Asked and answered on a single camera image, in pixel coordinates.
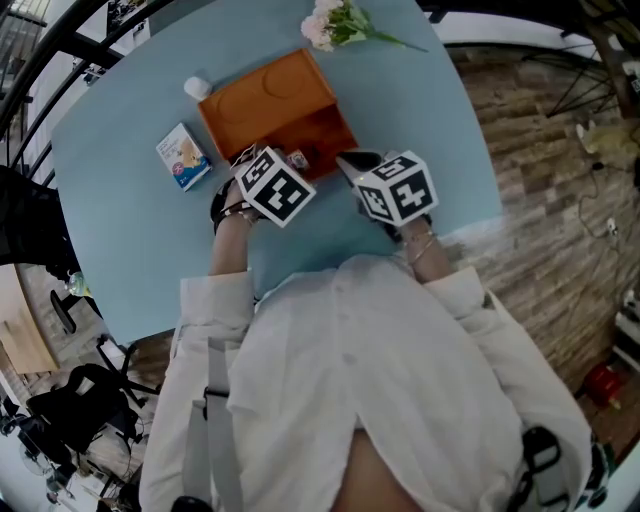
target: black and white marker cube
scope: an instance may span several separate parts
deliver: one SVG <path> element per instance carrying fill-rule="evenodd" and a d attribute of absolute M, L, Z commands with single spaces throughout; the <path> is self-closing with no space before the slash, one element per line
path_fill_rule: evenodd
<path fill-rule="evenodd" d="M 236 174 L 236 180 L 245 200 L 281 228 L 316 194 L 313 186 L 269 147 Z"/>
<path fill-rule="evenodd" d="M 429 169 L 411 151 L 351 178 L 369 216 L 394 226 L 402 226 L 438 206 Z"/>

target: orange wooden box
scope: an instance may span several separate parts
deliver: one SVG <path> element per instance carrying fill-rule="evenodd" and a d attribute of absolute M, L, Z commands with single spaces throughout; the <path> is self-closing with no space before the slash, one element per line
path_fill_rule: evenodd
<path fill-rule="evenodd" d="M 220 155 L 233 162 L 257 141 L 285 154 L 302 151 L 313 180 L 357 147 L 336 97 L 311 54 L 298 50 L 216 91 L 198 105 Z"/>

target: wooden box lid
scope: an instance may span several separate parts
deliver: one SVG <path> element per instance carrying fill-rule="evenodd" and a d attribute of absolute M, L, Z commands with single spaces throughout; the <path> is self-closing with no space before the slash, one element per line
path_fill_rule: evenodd
<path fill-rule="evenodd" d="M 216 91 L 198 108 L 220 155 L 228 160 L 254 142 L 335 103 L 313 57 L 301 49 Z"/>

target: red object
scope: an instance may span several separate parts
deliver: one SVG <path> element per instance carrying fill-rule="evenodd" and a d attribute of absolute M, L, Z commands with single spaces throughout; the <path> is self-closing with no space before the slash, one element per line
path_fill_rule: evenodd
<path fill-rule="evenodd" d="M 589 398 L 600 407 L 619 404 L 617 400 L 620 391 L 620 378 L 610 370 L 606 364 L 594 366 L 584 378 L 584 389 Z"/>

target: green stem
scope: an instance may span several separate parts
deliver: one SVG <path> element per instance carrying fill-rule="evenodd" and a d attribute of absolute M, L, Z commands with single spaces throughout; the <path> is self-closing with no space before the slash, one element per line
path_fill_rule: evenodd
<path fill-rule="evenodd" d="M 399 44 L 406 48 L 412 48 L 413 50 L 418 50 L 420 52 L 429 53 L 429 50 L 425 50 L 424 48 L 420 48 L 419 46 L 416 46 L 411 43 L 406 43 L 396 37 L 390 36 L 389 34 L 385 34 L 384 32 L 378 32 L 377 30 L 367 33 L 367 37 L 371 37 L 373 39 L 379 39 L 381 41 L 387 41 L 389 43 Z"/>

